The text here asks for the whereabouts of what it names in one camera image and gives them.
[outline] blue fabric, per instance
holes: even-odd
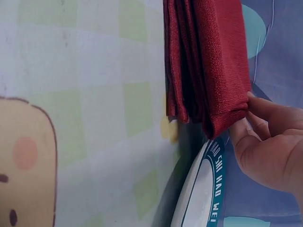
[[[257,69],[256,57],[249,59],[250,77],[252,80],[255,77],[254,93],[282,105],[303,108],[303,1],[274,0],[272,29],[273,0],[242,0],[242,3],[262,18],[266,28],[269,27],[265,44],[259,47]],[[247,40],[255,46],[260,35]],[[218,227],[236,226],[237,223],[242,227],[262,227],[268,222],[271,227],[302,226],[294,197],[263,187],[244,175],[230,141],[226,145],[226,159],[224,209]],[[245,222],[243,218],[255,218],[260,222],[248,219]]]

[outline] yellow spot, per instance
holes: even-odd
[[[171,144],[178,142],[178,122],[176,120],[169,122],[167,116],[165,116],[166,109],[166,97],[164,95],[163,99],[163,112],[164,116],[162,117],[160,127],[161,127],[161,136],[164,139],[170,139]]]

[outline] cartoon eye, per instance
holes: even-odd
[[[9,221],[10,221],[10,225],[11,226],[16,226],[17,221],[18,221],[18,217],[17,217],[17,213],[15,210],[11,210],[9,213]]]

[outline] pink cheek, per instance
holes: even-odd
[[[13,160],[21,170],[32,169],[38,160],[37,145],[30,137],[20,137],[13,148]]]

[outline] fabric fold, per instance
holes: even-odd
[[[250,91],[240,0],[164,0],[167,115],[213,139],[245,116]]]

